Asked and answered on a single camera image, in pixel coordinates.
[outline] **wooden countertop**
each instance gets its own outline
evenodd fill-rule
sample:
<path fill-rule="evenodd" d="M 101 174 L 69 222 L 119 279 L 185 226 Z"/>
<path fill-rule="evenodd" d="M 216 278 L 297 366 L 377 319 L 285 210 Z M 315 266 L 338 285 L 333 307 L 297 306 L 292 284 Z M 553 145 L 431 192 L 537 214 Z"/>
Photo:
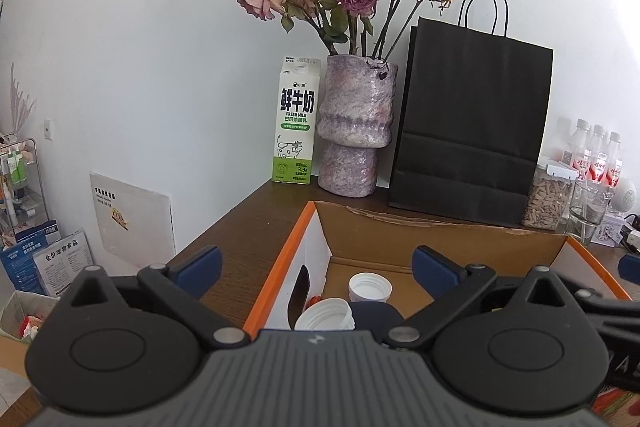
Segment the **wooden countertop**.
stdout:
<path fill-rule="evenodd" d="M 290 230 L 310 200 L 331 201 L 373 212 L 443 220 L 437 216 L 386 206 L 386 188 L 379 187 L 371 196 L 356 200 L 322 190 L 315 178 L 311 185 L 266 182 L 181 251 L 174 262 L 207 245 L 220 247 L 224 255 L 222 277 L 201 300 L 241 327 Z M 618 261 L 623 251 L 598 245 L 590 247 L 590 251 L 618 278 Z M 626 281 L 622 281 L 622 285 L 634 299 L 640 299 L 639 286 Z M 39 410 L 40 403 L 33 390 L 29 389 L 0 417 L 0 427 L 20 427 Z"/>

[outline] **milk carton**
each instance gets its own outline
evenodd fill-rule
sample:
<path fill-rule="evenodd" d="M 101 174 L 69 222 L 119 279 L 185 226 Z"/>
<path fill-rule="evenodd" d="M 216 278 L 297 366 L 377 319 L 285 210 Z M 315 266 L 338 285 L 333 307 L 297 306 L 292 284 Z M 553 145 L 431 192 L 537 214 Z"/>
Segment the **milk carton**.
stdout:
<path fill-rule="evenodd" d="M 284 58 L 271 177 L 275 182 L 308 184 L 311 181 L 319 85 L 320 60 Z"/>

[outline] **light switch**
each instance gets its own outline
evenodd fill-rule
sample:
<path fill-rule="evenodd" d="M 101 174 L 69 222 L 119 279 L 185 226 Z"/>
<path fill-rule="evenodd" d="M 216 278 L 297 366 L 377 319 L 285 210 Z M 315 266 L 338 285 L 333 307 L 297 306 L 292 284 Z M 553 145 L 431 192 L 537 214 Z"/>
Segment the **light switch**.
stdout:
<path fill-rule="evenodd" d="M 51 120 L 44 121 L 44 137 L 47 140 L 53 140 L 53 122 Z"/>

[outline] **water bottle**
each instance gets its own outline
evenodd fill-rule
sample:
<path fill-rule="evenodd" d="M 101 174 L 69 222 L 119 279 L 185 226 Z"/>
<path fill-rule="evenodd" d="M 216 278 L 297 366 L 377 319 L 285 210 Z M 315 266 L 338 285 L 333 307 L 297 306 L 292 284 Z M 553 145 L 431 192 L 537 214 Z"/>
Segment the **water bottle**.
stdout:
<path fill-rule="evenodd" d="M 622 148 L 620 147 L 620 134 L 611 132 L 609 145 L 607 145 L 607 171 L 604 182 L 609 187 L 616 187 L 622 171 Z"/>
<path fill-rule="evenodd" d="M 587 179 L 600 183 L 607 171 L 607 132 L 601 125 L 593 126 L 593 134 L 588 141 L 588 149 L 591 150 Z"/>
<path fill-rule="evenodd" d="M 564 148 L 562 163 L 578 171 L 578 179 L 583 180 L 589 170 L 591 151 L 587 147 L 589 135 L 589 122 L 578 118 L 578 125 L 571 135 L 569 143 Z"/>

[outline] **textured vase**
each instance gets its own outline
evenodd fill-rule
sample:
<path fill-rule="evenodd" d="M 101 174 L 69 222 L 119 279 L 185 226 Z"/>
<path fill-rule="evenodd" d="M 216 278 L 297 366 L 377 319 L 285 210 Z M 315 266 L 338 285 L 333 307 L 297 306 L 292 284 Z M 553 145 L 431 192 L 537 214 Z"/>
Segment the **textured vase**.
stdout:
<path fill-rule="evenodd" d="M 382 60 L 327 58 L 318 134 L 329 142 L 318 184 L 339 196 L 369 196 L 378 181 L 377 149 L 391 142 L 398 66 Z"/>

